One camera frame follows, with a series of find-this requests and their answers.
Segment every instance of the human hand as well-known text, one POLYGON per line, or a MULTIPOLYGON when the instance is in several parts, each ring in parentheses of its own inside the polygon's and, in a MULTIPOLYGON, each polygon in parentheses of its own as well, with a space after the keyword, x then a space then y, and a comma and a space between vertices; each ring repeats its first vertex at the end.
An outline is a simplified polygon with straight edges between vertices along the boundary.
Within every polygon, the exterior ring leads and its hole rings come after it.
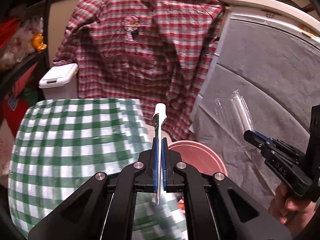
POLYGON ((315 214, 316 204, 308 199, 287 197, 288 194, 287 186, 281 182, 276 188, 276 196, 271 200, 268 212, 285 224, 295 238, 315 214))

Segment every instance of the green checkered tablecloth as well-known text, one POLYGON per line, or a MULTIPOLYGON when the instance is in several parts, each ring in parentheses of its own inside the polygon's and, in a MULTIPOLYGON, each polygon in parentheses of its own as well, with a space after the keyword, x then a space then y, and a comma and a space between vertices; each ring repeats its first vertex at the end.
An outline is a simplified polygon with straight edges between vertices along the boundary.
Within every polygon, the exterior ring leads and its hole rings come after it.
MULTIPOLYGON (((28 109, 12 150, 13 223, 31 228, 98 171, 120 172, 151 148, 139 100, 47 100, 28 109)), ((174 194, 138 193, 132 239, 187 238, 174 194)))

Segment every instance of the silver bolt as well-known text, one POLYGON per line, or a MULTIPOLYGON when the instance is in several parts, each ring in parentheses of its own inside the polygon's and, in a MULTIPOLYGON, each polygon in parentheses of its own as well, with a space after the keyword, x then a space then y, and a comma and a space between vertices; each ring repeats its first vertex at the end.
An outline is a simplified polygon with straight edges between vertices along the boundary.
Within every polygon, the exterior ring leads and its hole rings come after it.
POLYGON ((96 174, 96 176, 94 176, 97 180, 103 180, 106 175, 103 172, 99 172, 96 174))
POLYGON ((136 168, 136 169, 141 169, 141 168, 143 168, 143 163, 142 162, 136 162, 136 163, 134 163, 134 167, 136 168))
POLYGON ((187 167, 187 165, 183 162, 177 163, 176 165, 177 165, 177 168, 182 169, 182 170, 187 167))
POLYGON ((214 177, 215 177, 215 179, 217 179, 217 180, 224 180, 224 178, 225 178, 224 174, 221 173, 221 172, 216 173, 216 174, 214 175, 214 177))

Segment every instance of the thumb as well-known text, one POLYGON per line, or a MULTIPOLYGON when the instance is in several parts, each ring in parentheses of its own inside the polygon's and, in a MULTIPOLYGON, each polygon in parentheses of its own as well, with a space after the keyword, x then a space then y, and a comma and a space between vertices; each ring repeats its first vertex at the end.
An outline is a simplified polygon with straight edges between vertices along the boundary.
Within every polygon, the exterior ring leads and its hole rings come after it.
POLYGON ((299 199, 296 197, 289 197, 285 202, 285 206, 289 211, 297 211, 300 213, 312 212, 315 208, 315 203, 308 199, 299 199))

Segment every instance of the pink bucket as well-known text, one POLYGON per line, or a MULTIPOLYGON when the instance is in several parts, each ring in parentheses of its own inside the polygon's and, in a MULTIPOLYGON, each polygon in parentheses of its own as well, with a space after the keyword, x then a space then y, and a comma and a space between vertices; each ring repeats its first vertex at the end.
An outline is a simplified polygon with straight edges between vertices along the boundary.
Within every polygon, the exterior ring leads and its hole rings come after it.
POLYGON ((201 173, 212 175, 216 172, 222 172, 228 176, 227 169, 220 157, 201 143, 177 141, 170 144, 168 149, 179 152, 182 161, 195 166, 201 173))

